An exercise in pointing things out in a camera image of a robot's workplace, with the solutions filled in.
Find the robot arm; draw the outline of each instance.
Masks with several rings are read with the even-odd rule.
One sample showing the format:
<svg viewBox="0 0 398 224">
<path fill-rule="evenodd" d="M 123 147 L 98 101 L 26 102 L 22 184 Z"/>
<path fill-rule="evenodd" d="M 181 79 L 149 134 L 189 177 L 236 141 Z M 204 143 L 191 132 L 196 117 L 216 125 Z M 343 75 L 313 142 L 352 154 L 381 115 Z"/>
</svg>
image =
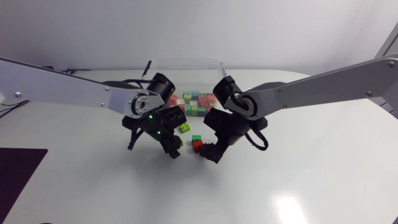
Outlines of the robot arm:
<svg viewBox="0 0 398 224">
<path fill-rule="evenodd" d="M 158 73 L 146 89 L 128 84 L 137 80 L 104 83 L 74 77 L 42 67 L 0 58 L 0 101 L 5 98 L 109 108 L 125 115 L 122 125 L 131 130 L 128 149 L 146 132 L 175 159 L 181 139 L 174 128 L 187 119 L 179 107 L 163 109 L 175 90 Z"/>
<path fill-rule="evenodd" d="M 200 154 L 218 163 L 227 147 L 242 136 L 258 149 L 266 150 L 268 142 L 260 132 L 267 127 L 264 116 L 280 109 L 377 96 L 397 109 L 398 54 L 291 83 L 264 83 L 246 91 L 241 91 L 231 77 L 225 77 L 213 93 L 225 109 L 232 111 L 229 114 L 212 109 L 205 117 L 205 124 L 215 130 L 218 142 L 205 144 Z M 264 146 L 258 146 L 250 138 L 247 134 L 250 129 Z"/>
</svg>

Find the red block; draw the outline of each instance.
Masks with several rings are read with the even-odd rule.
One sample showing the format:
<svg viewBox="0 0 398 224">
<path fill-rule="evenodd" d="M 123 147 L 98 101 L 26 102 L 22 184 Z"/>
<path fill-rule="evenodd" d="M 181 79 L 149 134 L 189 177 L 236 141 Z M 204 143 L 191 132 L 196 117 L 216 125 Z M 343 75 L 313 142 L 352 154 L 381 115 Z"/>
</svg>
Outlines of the red block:
<svg viewBox="0 0 398 224">
<path fill-rule="evenodd" d="M 195 141 L 192 143 L 192 146 L 193 146 L 193 151 L 195 153 L 198 153 L 203 146 L 203 142 L 201 140 Z"/>
<path fill-rule="evenodd" d="M 181 108 L 182 112 L 185 113 L 185 105 L 179 105 L 179 107 Z"/>
<path fill-rule="evenodd" d="M 206 96 L 208 103 L 216 103 L 216 97 L 214 95 Z"/>
<path fill-rule="evenodd" d="M 173 94 L 172 96 L 170 96 L 170 100 L 177 101 L 178 100 L 178 96 Z"/>
<path fill-rule="evenodd" d="M 172 105 L 175 106 L 176 103 L 177 103 L 177 102 L 176 102 L 175 100 L 169 99 L 168 104 L 170 105 L 170 107 L 171 107 Z"/>
<path fill-rule="evenodd" d="M 205 96 L 199 96 L 198 101 L 206 101 L 207 102 L 207 97 Z"/>
</svg>

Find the power cord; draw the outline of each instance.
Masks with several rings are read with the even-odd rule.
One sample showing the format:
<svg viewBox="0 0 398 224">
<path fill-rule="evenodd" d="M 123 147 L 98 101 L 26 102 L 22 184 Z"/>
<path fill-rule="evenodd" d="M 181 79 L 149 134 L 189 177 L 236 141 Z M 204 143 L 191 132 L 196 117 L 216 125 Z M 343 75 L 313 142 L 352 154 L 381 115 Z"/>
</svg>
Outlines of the power cord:
<svg viewBox="0 0 398 224">
<path fill-rule="evenodd" d="M 5 113 L 3 113 L 2 115 L 0 115 L 0 118 L 4 117 L 5 115 L 7 115 L 8 113 L 10 113 L 11 111 L 13 111 L 13 110 L 15 110 L 15 109 L 20 108 L 21 106 L 24 106 L 24 105 L 27 104 L 28 102 L 29 102 L 29 100 L 24 100 L 24 101 L 22 101 L 22 102 L 14 103 L 14 104 L 11 104 L 11 105 L 5 105 L 5 104 L 2 104 L 2 103 L 1 103 L 3 106 L 13 106 L 13 107 L 12 107 L 12 108 L 7 108 L 7 109 L 4 109 L 4 110 L 1 110 L 0 113 L 1 113 L 1 112 L 4 112 L 4 111 L 5 111 Z"/>
</svg>

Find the screw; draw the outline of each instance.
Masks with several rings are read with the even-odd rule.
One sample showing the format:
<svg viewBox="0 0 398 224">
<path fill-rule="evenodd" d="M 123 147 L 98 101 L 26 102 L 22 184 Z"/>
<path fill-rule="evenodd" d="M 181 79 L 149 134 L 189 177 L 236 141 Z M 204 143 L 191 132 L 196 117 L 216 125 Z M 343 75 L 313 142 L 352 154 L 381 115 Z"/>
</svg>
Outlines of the screw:
<svg viewBox="0 0 398 224">
<path fill-rule="evenodd" d="M 389 62 L 389 63 L 387 64 L 387 67 L 392 68 L 394 65 L 395 65 L 394 62 Z"/>
<path fill-rule="evenodd" d="M 365 95 L 367 96 L 367 97 L 370 97 L 370 96 L 372 96 L 372 91 L 367 91 L 366 93 L 365 93 Z"/>
</svg>

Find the white wall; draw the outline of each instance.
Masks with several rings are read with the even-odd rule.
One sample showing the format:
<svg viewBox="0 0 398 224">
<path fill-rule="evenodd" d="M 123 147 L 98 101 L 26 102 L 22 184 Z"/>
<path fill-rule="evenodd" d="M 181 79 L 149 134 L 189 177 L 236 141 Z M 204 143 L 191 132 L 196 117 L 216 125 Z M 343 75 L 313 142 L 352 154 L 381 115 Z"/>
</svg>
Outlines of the white wall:
<svg viewBox="0 0 398 224">
<path fill-rule="evenodd" d="M 397 0 L 0 0 L 0 57 L 57 70 L 219 57 L 227 68 L 316 74 L 372 59 L 397 9 Z"/>
</svg>

